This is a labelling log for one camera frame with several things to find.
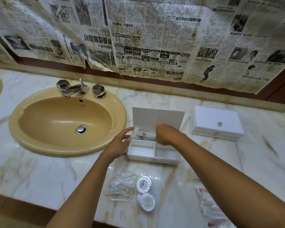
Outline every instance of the faucet handle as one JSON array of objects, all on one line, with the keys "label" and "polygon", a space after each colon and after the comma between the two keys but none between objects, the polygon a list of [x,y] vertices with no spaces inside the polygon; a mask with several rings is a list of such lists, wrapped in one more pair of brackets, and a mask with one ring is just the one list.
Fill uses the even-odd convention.
[{"label": "faucet handle", "polygon": [[56,83],[56,86],[57,88],[60,90],[60,91],[65,91],[66,89],[70,88],[71,85],[70,83],[67,81],[67,80],[59,80],[57,83]]},{"label": "faucet handle", "polygon": [[104,86],[99,85],[99,84],[96,84],[95,86],[93,86],[92,92],[93,94],[95,94],[95,97],[104,98],[106,95],[104,88],[105,88]]}]

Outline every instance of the hand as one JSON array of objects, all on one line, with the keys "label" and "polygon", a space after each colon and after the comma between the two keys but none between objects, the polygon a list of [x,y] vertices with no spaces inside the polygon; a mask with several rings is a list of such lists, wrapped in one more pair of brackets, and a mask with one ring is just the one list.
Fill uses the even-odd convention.
[{"label": "hand", "polygon": [[110,162],[113,162],[114,159],[126,154],[125,149],[131,142],[131,135],[125,135],[127,132],[133,130],[135,127],[128,127],[121,131],[118,135],[113,138],[110,144],[105,148],[102,152],[103,155],[106,155],[106,158],[109,159]]},{"label": "hand", "polygon": [[156,142],[163,145],[171,145],[173,140],[182,134],[178,129],[175,129],[173,126],[167,124],[157,125],[156,126]]}]

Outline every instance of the tiled floor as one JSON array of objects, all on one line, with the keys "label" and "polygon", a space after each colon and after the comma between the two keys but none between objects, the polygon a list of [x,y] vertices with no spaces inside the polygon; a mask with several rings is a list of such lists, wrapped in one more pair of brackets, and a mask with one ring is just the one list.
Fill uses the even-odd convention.
[{"label": "tiled floor", "polygon": [[[42,228],[56,211],[0,196],[0,228]],[[94,222],[92,228],[114,228]]]}]

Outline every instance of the white box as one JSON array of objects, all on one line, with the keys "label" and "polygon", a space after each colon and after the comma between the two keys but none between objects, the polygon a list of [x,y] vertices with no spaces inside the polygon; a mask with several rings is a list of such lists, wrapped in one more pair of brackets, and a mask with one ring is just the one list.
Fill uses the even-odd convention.
[{"label": "white box", "polygon": [[195,105],[190,117],[191,134],[236,141],[244,135],[234,110]]},{"label": "white box", "polygon": [[[128,157],[141,161],[177,165],[180,162],[180,153],[172,146],[158,144],[154,138],[158,124],[168,124],[179,130],[185,111],[132,107],[132,112],[135,130],[132,131]],[[148,132],[147,137],[135,138],[139,131]]]}]

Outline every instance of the sink drain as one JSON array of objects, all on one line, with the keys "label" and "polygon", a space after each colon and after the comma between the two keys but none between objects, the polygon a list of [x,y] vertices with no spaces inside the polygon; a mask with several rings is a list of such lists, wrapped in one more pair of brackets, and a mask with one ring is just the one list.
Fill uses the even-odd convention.
[{"label": "sink drain", "polygon": [[87,131],[87,127],[86,126],[78,126],[77,127],[77,134],[83,134]]}]

